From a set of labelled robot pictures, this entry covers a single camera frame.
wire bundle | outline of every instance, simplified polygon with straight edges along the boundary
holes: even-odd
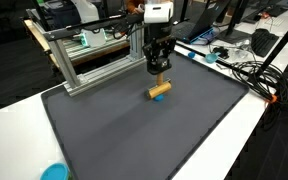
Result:
[[[264,113],[266,116],[263,120],[263,128],[268,130],[273,127],[282,110],[288,111],[288,80],[284,77],[283,72],[274,65],[270,65],[265,71],[262,71],[260,69],[262,64],[263,62],[257,61],[233,63],[232,66],[240,71],[232,71],[232,74],[270,104]],[[241,70],[248,71],[249,76],[242,75]],[[269,86],[276,89],[276,95],[271,92]]]
[[[113,26],[113,37],[114,39],[121,39],[122,37],[124,37],[125,35],[128,35],[131,33],[132,29],[133,29],[134,25],[126,25],[126,24],[117,24],[115,26]]]

cable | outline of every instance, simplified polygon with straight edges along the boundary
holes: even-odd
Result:
[[[254,62],[257,62],[256,57],[255,57],[255,52],[253,51],[252,47],[250,48],[249,52],[252,54]]]
[[[232,74],[240,82],[248,85],[250,89],[263,97],[267,104],[270,104],[264,112],[265,116],[262,124],[263,129],[267,131],[274,126],[282,110],[288,111],[288,81],[283,72],[274,65],[270,65],[265,71],[261,71],[260,67],[263,62],[256,61],[255,55],[253,57],[254,61],[232,63],[232,66],[239,69],[239,71],[232,71]],[[249,76],[242,75],[241,70],[248,71]],[[260,71],[260,76],[256,76],[257,71]],[[273,88],[276,90],[275,94],[271,92],[269,84],[271,86],[273,84]]]
[[[261,20],[258,20],[258,21],[257,21],[256,26],[255,26],[255,30],[257,29],[257,26],[260,24],[260,21],[261,21]]]
[[[271,23],[271,27],[270,27],[270,33],[271,33],[271,31],[272,31],[272,26],[273,26],[273,23],[274,23],[273,17],[271,17],[271,20],[272,20],[272,23]]]
[[[216,44],[209,44],[210,46],[216,46],[216,47],[224,47],[224,48],[239,48],[239,46],[222,46],[222,45],[216,45]]]
[[[98,34],[98,33],[101,32],[101,29],[92,30],[92,32],[93,32],[94,34]]]
[[[213,25],[214,27],[225,27],[225,26],[228,26],[228,25],[230,25],[230,23],[228,23],[228,24],[222,24],[222,25]]]
[[[208,50],[210,51],[210,53],[212,53],[211,44],[208,44]]]
[[[139,26],[138,28],[134,29],[133,31],[127,33],[127,38],[130,37],[134,32],[136,32],[136,31],[138,31],[140,29],[146,28],[148,26],[149,26],[149,24],[144,24],[142,26]]]
[[[124,37],[125,35],[127,35],[133,28],[133,25],[130,25],[128,27],[123,26],[123,24],[116,24],[115,26],[113,26],[113,37],[114,39],[121,39],[122,37]]]
[[[221,34],[221,29],[220,29],[219,27],[217,27],[217,26],[214,26],[214,27],[216,27],[216,28],[218,29],[218,34],[214,35],[214,34],[213,34],[214,31],[212,31],[212,32],[211,32],[212,35],[213,35],[212,40],[215,39],[219,34]]]

gray surface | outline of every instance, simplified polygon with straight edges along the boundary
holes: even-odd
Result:
[[[43,94],[70,169],[79,180],[161,180],[247,92],[182,56],[166,73],[172,90],[148,101],[154,77],[140,66],[71,98],[63,89]]]

desk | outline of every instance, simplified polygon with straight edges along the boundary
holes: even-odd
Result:
[[[38,43],[42,46],[44,52],[50,50],[46,39],[44,38],[41,31],[35,27],[32,20],[24,20],[24,25],[32,33]],[[101,48],[85,48],[81,44],[70,40],[65,40],[64,46],[67,50],[68,56],[71,59],[73,66],[76,66],[84,62],[110,54],[112,52],[116,52],[123,48],[129,47],[129,43],[125,39],[114,41],[112,36],[108,36],[105,47]],[[49,58],[57,68],[60,68],[53,54],[50,54]]]
[[[282,39],[281,37],[284,36],[284,34],[287,32],[288,30],[288,11],[281,14],[278,18],[281,18],[283,19],[283,23],[280,25],[280,26],[272,26],[271,28],[271,25],[269,24],[266,24],[265,22],[269,19],[261,19],[259,21],[258,24],[248,24],[248,23],[241,23],[241,24],[238,24],[235,26],[235,29],[239,30],[239,31],[243,31],[243,32],[246,32],[246,33],[249,33],[249,34],[252,34],[255,29],[258,29],[258,28],[263,28],[263,29],[268,29],[270,30],[271,28],[271,33],[279,36],[279,40],[278,42]],[[209,51],[209,47],[208,46],[200,46],[200,45],[187,45],[187,44],[184,44],[182,42],[179,42],[179,44],[183,44],[183,45],[186,45],[187,47],[190,47],[192,49],[195,49],[197,50],[198,52],[201,52],[201,53],[204,53],[204,54],[209,54],[210,51]],[[232,44],[228,44],[226,42],[223,42],[223,41],[220,41],[220,40],[215,40],[212,42],[212,45],[217,45],[217,46],[227,46],[227,47],[232,47],[234,45]],[[264,61],[266,58],[262,58],[262,57],[259,57],[259,56],[256,56],[256,60],[258,61]],[[233,59],[228,59],[227,61],[228,62],[235,62],[235,61],[253,61],[253,56],[251,55],[248,55],[247,58],[245,59],[236,59],[236,58],[233,58]]]
[[[175,50],[188,53],[180,47]],[[202,57],[197,56],[195,60],[230,75],[228,70],[220,70],[215,64],[206,64]],[[281,70],[285,69],[288,64],[288,44],[273,64]],[[38,180],[51,164],[65,163],[40,95],[0,110],[0,180]],[[207,137],[174,180],[224,179],[264,110],[264,101],[249,92]]]

